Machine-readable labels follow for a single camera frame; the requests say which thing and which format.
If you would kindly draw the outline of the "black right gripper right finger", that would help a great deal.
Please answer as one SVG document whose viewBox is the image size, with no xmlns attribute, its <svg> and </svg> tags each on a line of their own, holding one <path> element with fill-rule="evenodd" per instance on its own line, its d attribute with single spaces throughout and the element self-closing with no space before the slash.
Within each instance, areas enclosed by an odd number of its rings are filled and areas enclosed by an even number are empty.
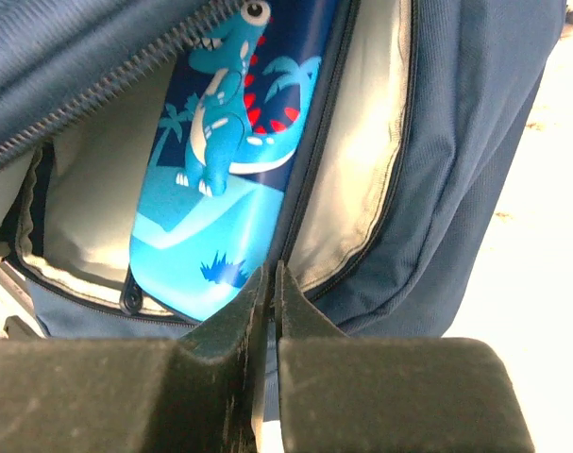
<svg viewBox="0 0 573 453">
<path fill-rule="evenodd" d="M 468 338 L 352 338 L 276 270 L 288 452 L 531 452 L 506 367 Z"/>
</svg>

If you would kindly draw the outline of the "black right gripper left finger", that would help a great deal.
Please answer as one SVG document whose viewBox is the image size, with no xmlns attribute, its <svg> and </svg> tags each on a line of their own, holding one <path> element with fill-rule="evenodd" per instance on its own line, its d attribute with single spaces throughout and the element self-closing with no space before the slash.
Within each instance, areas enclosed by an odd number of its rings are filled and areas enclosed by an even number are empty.
<svg viewBox="0 0 573 453">
<path fill-rule="evenodd" d="M 0 452 L 255 452 L 270 278 L 179 339 L 0 339 Z"/>
</svg>

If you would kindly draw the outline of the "blue pencil case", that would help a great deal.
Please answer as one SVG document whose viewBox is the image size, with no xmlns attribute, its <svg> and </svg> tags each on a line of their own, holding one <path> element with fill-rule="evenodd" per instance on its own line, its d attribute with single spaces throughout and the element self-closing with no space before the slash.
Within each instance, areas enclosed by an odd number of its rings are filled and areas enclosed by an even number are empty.
<svg viewBox="0 0 573 453">
<path fill-rule="evenodd" d="M 177 59 L 130 233 L 122 312 L 202 321 L 266 260 L 339 1 L 242 1 Z"/>
</svg>

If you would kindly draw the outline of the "navy blue student backpack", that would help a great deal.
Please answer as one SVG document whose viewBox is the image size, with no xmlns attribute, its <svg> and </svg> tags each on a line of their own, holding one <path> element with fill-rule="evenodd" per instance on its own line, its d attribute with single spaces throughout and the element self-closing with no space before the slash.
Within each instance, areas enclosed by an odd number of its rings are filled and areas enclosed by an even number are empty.
<svg viewBox="0 0 573 453">
<path fill-rule="evenodd" d="M 49 338 L 169 338 L 187 325 L 126 315 L 73 278 L 26 261 L 29 223 L 93 200 L 100 170 L 49 189 L 39 143 L 94 120 L 224 24 L 233 1 L 0 1 L 0 237 L 14 231 Z M 562 1 L 364 1 L 331 132 L 290 260 L 304 294 L 344 332 L 437 337 L 462 303 L 548 57 Z"/>
</svg>

